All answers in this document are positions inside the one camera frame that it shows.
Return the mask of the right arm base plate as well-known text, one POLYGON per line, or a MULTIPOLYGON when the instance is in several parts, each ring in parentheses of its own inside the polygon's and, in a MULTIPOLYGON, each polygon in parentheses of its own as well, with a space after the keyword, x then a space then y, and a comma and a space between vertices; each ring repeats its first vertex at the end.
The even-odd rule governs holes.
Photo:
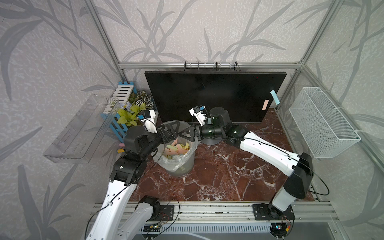
POLYGON ((253 204, 253 214, 256 221, 293 221, 296 219, 293 208, 291 205, 285 211, 280 211, 272 204, 253 204))

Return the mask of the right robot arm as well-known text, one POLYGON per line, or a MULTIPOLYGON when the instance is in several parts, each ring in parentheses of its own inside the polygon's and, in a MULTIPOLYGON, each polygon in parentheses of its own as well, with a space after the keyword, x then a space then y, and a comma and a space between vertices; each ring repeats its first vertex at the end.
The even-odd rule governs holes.
POLYGON ((210 111, 207 119, 203 107, 190 109, 193 119, 198 120, 179 133, 179 136, 190 141, 217 139, 230 146, 249 152, 275 166, 288 178, 277 191, 268 205, 270 214, 281 215, 297 199, 304 199, 307 195, 314 172, 312 158, 306 153, 296 154, 283 150, 242 125, 233 124, 227 110, 215 107, 210 111))

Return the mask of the mesh trash bin with bag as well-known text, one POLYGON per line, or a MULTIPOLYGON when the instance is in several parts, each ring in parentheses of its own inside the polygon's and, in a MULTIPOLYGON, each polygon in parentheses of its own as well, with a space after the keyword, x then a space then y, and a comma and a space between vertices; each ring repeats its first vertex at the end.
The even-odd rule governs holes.
POLYGON ((167 157, 164 144, 161 144, 158 147, 158 152, 156 153, 154 160, 158 160, 158 164, 164 168, 169 175, 173 177, 183 177, 187 175, 194 167, 195 163, 195 150, 197 149, 198 140, 191 142, 184 138, 178 137, 178 144, 189 144, 189 150, 185 154, 173 155, 172 157, 167 157))

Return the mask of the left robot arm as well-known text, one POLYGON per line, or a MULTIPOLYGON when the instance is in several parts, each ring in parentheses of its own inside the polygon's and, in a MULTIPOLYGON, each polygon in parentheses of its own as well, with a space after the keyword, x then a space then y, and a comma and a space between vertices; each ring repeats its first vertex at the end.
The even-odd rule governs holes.
POLYGON ((132 240, 141 227, 160 212, 159 200, 146 196, 139 201, 131 216, 122 224, 126 205, 144 176, 147 159, 160 145, 177 139, 180 122, 172 121, 156 127, 156 133, 144 126, 128 129, 124 138, 125 155, 119 158, 110 175, 102 208, 96 212, 92 228, 86 229, 86 240, 132 240))

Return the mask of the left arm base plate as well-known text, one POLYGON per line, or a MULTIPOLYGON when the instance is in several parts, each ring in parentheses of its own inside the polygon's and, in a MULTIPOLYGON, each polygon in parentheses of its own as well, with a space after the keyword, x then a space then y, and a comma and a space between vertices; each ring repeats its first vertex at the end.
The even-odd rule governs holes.
POLYGON ((160 205, 159 212, 155 212, 148 222, 169 222, 174 220, 175 205, 160 205))

